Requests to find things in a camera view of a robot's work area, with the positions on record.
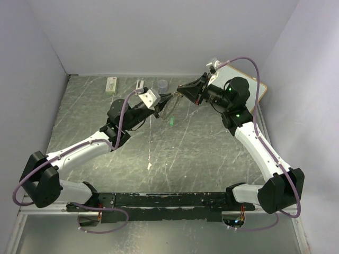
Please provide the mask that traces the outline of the green tagged key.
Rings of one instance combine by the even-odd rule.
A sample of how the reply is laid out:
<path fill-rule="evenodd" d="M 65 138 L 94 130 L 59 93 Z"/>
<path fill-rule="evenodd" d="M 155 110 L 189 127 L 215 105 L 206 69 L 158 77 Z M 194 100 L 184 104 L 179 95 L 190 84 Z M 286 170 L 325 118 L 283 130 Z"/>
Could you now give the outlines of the green tagged key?
<path fill-rule="evenodd" d="M 170 126 L 174 126 L 174 124 L 175 124 L 175 118 L 174 118 L 174 117 L 171 117 L 170 120 L 169 120 L 169 123 L 170 123 Z"/>

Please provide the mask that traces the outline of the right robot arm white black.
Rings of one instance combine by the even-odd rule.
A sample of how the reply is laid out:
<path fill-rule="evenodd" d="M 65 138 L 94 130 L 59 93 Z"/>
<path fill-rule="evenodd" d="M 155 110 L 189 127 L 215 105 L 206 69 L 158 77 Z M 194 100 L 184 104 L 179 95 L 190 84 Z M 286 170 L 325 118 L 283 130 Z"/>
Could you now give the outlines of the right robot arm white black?
<path fill-rule="evenodd" d="M 224 127 L 247 149 L 265 180 L 264 185 L 239 183 L 228 187 L 225 206 L 234 211 L 243 203 L 251 203 L 272 214 L 296 205 L 299 214 L 305 175 L 300 168 L 291 168 L 259 131 L 246 106 L 250 96 L 247 79 L 234 77 L 222 88 L 211 84 L 210 79 L 210 75 L 203 74 L 193 82 L 179 85 L 177 92 L 195 105 L 206 101 L 222 108 Z"/>

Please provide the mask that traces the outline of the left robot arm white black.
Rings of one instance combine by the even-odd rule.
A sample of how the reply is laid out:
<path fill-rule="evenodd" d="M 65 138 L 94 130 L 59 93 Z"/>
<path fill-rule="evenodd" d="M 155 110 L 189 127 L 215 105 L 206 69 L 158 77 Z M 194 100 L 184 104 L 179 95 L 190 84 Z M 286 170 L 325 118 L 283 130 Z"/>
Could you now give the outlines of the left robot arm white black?
<path fill-rule="evenodd" d="M 78 203 L 86 211 L 98 207 L 99 194 L 88 182 L 74 183 L 65 180 L 68 172 L 98 156 L 117 150 L 130 138 L 129 131 L 151 115 L 159 117 L 173 94 L 158 95 L 153 90 L 132 92 L 140 103 L 131 107 L 128 99 L 115 100 L 107 112 L 106 123 L 94 134 L 68 148 L 44 155 L 41 151 L 33 153 L 12 194 L 13 202 L 27 206 L 17 200 L 19 188 L 23 188 L 38 208 L 47 207 L 54 202 Z"/>

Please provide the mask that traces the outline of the clear cup of paperclips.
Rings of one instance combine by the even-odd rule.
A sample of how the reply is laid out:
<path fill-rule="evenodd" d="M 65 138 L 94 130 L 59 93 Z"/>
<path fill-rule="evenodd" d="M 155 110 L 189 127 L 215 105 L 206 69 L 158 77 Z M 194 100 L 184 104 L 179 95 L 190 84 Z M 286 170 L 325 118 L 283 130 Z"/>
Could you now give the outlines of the clear cup of paperclips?
<path fill-rule="evenodd" d="M 165 94 L 168 91 L 168 81 L 161 79 L 157 82 L 158 91 L 160 94 Z"/>

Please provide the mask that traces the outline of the white stapler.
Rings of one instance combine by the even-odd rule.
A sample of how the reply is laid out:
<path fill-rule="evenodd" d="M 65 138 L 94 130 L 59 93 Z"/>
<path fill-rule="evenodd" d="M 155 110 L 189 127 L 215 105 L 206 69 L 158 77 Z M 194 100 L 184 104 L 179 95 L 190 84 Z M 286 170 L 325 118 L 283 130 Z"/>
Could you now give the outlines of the white stapler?
<path fill-rule="evenodd" d="M 137 80 L 136 82 L 136 94 L 142 94 L 145 92 L 144 89 L 144 81 L 143 80 Z"/>

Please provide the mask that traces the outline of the green white staples box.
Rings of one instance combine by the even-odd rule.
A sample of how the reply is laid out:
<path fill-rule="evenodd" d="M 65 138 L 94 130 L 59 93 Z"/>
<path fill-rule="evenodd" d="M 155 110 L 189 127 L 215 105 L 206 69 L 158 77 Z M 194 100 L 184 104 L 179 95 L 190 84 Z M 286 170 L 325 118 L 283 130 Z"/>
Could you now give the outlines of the green white staples box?
<path fill-rule="evenodd" d="M 110 95 L 115 95 L 117 93 L 117 78 L 116 77 L 107 78 L 105 92 Z"/>

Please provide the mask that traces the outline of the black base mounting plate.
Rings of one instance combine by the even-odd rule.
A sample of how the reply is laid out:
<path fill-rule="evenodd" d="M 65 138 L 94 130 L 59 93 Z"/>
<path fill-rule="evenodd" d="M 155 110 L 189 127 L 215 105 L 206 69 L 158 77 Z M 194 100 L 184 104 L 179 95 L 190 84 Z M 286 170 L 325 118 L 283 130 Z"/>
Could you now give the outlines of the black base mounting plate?
<path fill-rule="evenodd" d="M 98 193 L 87 208 L 70 203 L 68 212 L 93 212 L 95 208 L 126 211 L 129 221 L 206 220 L 221 222 L 222 212 L 254 211 L 251 203 L 239 203 L 227 192 L 196 193 Z"/>

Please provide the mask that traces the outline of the aluminium rail frame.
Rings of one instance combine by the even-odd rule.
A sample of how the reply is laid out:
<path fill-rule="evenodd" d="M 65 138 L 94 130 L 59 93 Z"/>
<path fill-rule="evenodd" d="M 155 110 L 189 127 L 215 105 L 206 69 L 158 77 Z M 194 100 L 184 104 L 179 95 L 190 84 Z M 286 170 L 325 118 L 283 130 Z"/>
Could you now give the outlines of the aluminium rail frame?
<path fill-rule="evenodd" d="M 205 220 L 101 224 L 94 211 L 64 203 L 19 209 L 7 253 L 309 253 L 300 219 L 276 220 L 257 207 L 240 230 Z"/>

